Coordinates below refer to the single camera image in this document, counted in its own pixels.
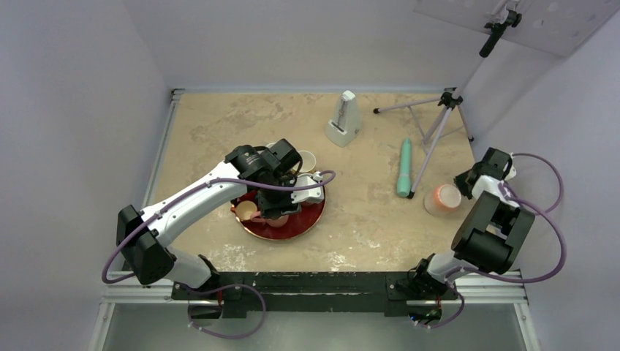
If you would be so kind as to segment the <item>yellow mug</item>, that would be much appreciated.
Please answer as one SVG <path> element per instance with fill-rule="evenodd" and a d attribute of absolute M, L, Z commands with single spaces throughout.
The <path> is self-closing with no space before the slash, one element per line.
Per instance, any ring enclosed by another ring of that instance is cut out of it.
<path fill-rule="evenodd" d="M 317 166 L 317 159 L 315 155 L 310 151 L 301 150 L 298 151 L 301 157 L 301 168 L 299 173 L 314 173 Z"/>

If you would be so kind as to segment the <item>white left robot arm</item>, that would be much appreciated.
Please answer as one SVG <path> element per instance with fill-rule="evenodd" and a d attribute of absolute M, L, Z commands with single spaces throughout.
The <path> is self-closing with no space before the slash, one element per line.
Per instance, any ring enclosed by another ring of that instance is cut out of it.
<path fill-rule="evenodd" d="M 218 272 L 201 255 L 172 247 L 175 239 L 221 205 L 256 191 L 269 216 L 300 210 L 292 202 L 291 170 L 302 162 L 285 139 L 272 147 L 242 145 L 192 185 L 142 210 L 128 205 L 118 214 L 117 250 L 142 285 L 161 279 L 181 283 L 201 299 L 214 296 Z"/>

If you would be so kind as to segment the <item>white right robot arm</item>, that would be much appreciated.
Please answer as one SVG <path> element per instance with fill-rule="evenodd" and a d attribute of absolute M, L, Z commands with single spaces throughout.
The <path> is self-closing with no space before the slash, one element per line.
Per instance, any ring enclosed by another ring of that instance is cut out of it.
<path fill-rule="evenodd" d="M 502 188 L 513 175 L 512 156 L 489 148 L 479 162 L 454 178 L 461 195 L 475 203 L 450 251 L 432 254 L 415 267 L 409 278 L 414 294 L 442 295 L 446 284 L 467 273 L 503 274 L 511 268 L 535 220 Z"/>

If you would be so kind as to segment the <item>red round tray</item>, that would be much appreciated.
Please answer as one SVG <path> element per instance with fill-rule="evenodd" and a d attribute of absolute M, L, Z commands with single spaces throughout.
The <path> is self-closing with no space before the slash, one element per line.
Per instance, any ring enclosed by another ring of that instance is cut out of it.
<path fill-rule="evenodd" d="M 254 190 L 239 199 L 233 200 L 231 202 L 230 211 L 233 212 L 234 206 L 244 200 L 253 201 L 257 205 L 258 211 L 260 210 L 259 201 L 257 199 L 257 190 Z M 300 204 L 300 212 L 297 212 L 296 214 L 288 214 L 289 219 L 286 225 L 278 228 L 270 227 L 266 224 L 254 223 L 250 220 L 242 222 L 236 215 L 235 218 L 245 229 L 245 231 L 258 238 L 270 241 L 284 241 L 296 238 L 308 232 L 313 226 L 315 226 L 316 223 L 318 223 L 324 209 L 325 200 L 318 204 Z"/>

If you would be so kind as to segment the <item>plain pink mug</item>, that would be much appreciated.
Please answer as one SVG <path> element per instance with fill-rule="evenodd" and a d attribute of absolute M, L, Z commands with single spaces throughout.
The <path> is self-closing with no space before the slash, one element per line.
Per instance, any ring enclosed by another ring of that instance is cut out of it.
<path fill-rule="evenodd" d="M 288 222 L 289 215 L 280 216 L 276 219 L 265 218 L 261 215 L 259 211 L 254 212 L 250 216 L 250 221 L 254 223 L 266 224 L 270 227 L 283 227 Z"/>

